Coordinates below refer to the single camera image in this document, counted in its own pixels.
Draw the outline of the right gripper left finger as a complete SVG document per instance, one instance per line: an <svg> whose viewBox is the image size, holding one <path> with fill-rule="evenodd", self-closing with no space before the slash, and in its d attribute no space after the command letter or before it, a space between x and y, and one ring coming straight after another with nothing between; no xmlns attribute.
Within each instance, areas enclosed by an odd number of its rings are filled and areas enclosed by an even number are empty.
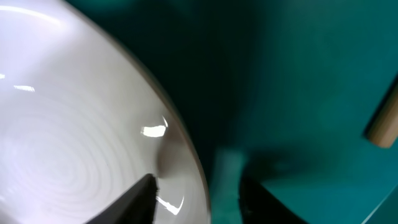
<svg viewBox="0 0 398 224"><path fill-rule="evenodd" d="M153 224L157 194L156 178L146 174L87 224Z"/></svg>

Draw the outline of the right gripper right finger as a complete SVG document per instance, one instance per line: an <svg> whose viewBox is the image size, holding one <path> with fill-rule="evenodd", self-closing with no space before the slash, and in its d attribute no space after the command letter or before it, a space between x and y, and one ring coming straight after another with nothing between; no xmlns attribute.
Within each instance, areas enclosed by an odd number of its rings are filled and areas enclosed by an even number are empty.
<svg viewBox="0 0 398 224"><path fill-rule="evenodd" d="M243 224L307 224L250 177L240 180L239 209Z"/></svg>

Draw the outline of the pink round plate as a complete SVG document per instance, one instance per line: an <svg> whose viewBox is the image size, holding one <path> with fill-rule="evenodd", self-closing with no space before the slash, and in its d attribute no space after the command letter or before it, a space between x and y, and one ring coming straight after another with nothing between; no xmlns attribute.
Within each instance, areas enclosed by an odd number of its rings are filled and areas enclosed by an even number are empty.
<svg viewBox="0 0 398 224"><path fill-rule="evenodd" d="M1 1L1 222L88 223L146 174L155 223L209 223L203 168L143 64L64 1Z"/></svg>

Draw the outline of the wooden chopstick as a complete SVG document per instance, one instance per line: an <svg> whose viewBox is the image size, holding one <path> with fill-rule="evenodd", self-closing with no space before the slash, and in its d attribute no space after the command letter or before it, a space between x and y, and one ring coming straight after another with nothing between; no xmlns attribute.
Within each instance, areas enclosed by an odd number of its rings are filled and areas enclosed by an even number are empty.
<svg viewBox="0 0 398 224"><path fill-rule="evenodd" d="M393 84L379 104L365 132L377 147L389 149L397 139L397 84Z"/></svg>

